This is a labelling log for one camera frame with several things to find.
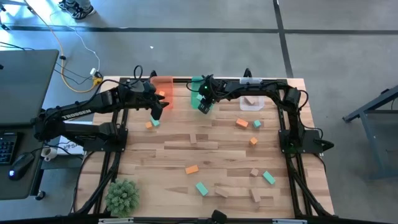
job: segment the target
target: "concrete floor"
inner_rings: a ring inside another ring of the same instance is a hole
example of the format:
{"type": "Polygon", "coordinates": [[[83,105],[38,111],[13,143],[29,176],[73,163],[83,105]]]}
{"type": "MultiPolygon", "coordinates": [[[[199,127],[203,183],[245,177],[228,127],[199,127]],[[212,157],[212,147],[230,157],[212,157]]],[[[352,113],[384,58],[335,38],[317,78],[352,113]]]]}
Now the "concrete floor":
{"type": "MultiPolygon", "coordinates": [[[[83,27],[244,28],[276,29],[272,0],[92,0],[98,13],[75,23],[57,12],[54,2],[32,1],[49,23],[83,27]]],[[[396,1],[280,0],[285,29],[396,30],[396,1]]],[[[29,11],[10,7],[3,22],[42,26],[29,11]]],[[[80,32],[97,51],[103,75],[131,75],[136,64],[158,75],[240,77],[246,67],[256,77],[286,77],[276,33],[80,32]]],[[[73,32],[57,32],[68,68],[87,75],[95,57],[73,32]]],[[[316,126],[335,148],[325,153],[327,177],[335,213],[340,217],[397,223],[398,182],[367,181],[375,172],[368,140],[359,120],[341,117],[398,83],[397,35],[287,34],[292,71],[304,78],[316,126]]],[[[0,41],[35,49],[57,49],[47,31],[0,30],[0,41]]],[[[81,86],[84,90],[89,83],[81,86]]],[[[66,88],[54,73],[44,108],[85,100],[66,88]]],[[[41,189],[45,200],[0,202],[0,220],[65,215],[69,211],[77,169],[46,170],[41,189]],[[21,206],[18,211],[14,206],[21,206]]]]}

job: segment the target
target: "wooden tabletop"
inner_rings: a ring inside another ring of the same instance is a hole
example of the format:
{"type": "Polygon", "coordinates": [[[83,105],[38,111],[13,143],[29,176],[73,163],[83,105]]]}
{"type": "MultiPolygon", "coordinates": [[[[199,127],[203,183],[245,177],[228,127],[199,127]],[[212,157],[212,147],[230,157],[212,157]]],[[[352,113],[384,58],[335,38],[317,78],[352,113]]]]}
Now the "wooden tabletop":
{"type": "MultiPolygon", "coordinates": [[[[119,81],[120,77],[105,79],[119,81]]],[[[303,79],[287,80],[289,85],[305,90],[303,79]]],[[[115,83],[104,83],[102,91],[114,86],[115,83]]],[[[224,100],[203,114],[191,107],[190,95],[184,83],[174,83],[174,107],[164,110],[160,126],[152,130],[145,127],[150,121],[149,111],[129,112],[129,137],[118,178],[133,180],[140,188],[140,206],[131,216],[210,217],[218,209],[229,218],[294,217],[287,167],[279,149],[277,107],[272,100],[264,97],[265,107],[260,111],[241,111],[239,99],[224,100]],[[238,118],[249,121],[249,127],[238,128],[235,125],[238,118]],[[254,129],[252,122],[257,119],[262,126],[254,129]],[[196,134],[196,144],[190,143],[190,134],[196,134]],[[259,140],[255,147],[249,145],[252,137],[259,140]],[[187,175],[186,166],[194,164],[199,171],[187,175]],[[252,168],[260,171],[257,177],[249,176],[252,168]],[[275,178],[274,185],[261,176],[265,171],[275,178]],[[198,182],[209,190],[204,197],[195,188],[198,182]],[[229,197],[215,194],[216,187],[226,190],[229,197]],[[252,188],[258,189],[259,203],[250,197],[252,188]]],[[[111,117],[112,114],[95,114],[94,124],[110,122],[111,117]]],[[[306,126],[313,126],[309,103],[303,108],[301,119],[306,126]]],[[[97,187],[103,157],[103,152],[96,152],[87,160],[78,186],[77,208],[97,187]]],[[[325,210],[333,213],[323,164],[314,155],[303,154],[303,165],[308,188],[325,210]]],[[[305,213],[301,190],[298,194],[300,208],[305,213]]]]}

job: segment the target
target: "green succulent plant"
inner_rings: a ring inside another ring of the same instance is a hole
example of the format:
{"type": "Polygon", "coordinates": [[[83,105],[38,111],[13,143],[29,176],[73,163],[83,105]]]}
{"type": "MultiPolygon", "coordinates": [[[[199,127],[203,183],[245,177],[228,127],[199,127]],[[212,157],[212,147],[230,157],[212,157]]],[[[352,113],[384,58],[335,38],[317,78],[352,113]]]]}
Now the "green succulent plant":
{"type": "Polygon", "coordinates": [[[116,179],[109,186],[105,202],[112,216],[128,217],[139,205],[139,189],[133,181],[116,179]]]}

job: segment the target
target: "yellow cable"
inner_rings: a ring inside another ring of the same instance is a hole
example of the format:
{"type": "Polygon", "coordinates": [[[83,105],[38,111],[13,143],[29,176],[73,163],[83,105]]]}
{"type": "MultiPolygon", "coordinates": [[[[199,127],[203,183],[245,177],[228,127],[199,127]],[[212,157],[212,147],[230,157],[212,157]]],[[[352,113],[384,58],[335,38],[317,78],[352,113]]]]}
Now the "yellow cable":
{"type": "MultiPolygon", "coordinates": [[[[38,16],[39,19],[40,19],[41,21],[43,21],[43,23],[50,29],[51,33],[54,35],[55,39],[57,40],[57,42],[58,42],[58,44],[59,44],[59,46],[60,46],[61,55],[63,56],[63,47],[62,47],[62,44],[61,44],[60,40],[58,39],[57,35],[55,35],[55,33],[54,33],[54,31],[51,29],[51,27],[38,15],[38,13],[36,12],[36,10],[34,10],[34,8],[33,8],[32,6],[30,6],[30,4],[29,4],[26,0],[24,0],[24,2],[33,10],[34,14],[36,14],[36,16],[38,16]]],[[[92,86],[90,89],[88,89],[88,90],[83,90],[83,91],[81,91],[81,90],[76,90],[76,89],[72,88],[72,87],[68,84],[68,82],[66,81],[65,77],[63,76],[63,71],[64,71],[64,69],[63,69],[63,68],[64,68],[64,66],[63,66],[63,61],[64,61],[64,59],[61,60],[61,66],[62,66],[62,67],[61,67],[61,78],[62,78],[64,84],[65,84],[69,89],[71,89],[71,91],[74,91],[74,92],[76,92],[76,93],[88,93],[89,91],[91,91],[91,90],[95,87],[95,83],[96,83],[96,82],[93,81],[93,86],[92,86]]]]}

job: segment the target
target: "sneaker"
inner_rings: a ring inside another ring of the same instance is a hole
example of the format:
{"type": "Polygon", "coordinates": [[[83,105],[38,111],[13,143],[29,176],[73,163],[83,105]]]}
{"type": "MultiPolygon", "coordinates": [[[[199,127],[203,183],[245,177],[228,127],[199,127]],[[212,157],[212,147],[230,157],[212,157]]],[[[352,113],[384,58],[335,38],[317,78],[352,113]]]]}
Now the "sneaker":
{"type": "Polygon", "coordinates": [[[60,7],[63,10],[73,9],[74,7],[78,7],[78,6],[79,6],[79,4],[77,4],[77,2],[69,3],[66,0],[62,0],[62,1],[58,2],[58,7],[60,7]]]}
{"type": "Polygon", "coordinates": [[[72,18],[76,20],[84,19],[89,15],[92,15],[95,13],[95,9],[93,6],[90,6],[88,9],[83,9],[82,7],[78,6],[75,8],[76,12],[72,14],[72,18]]]}

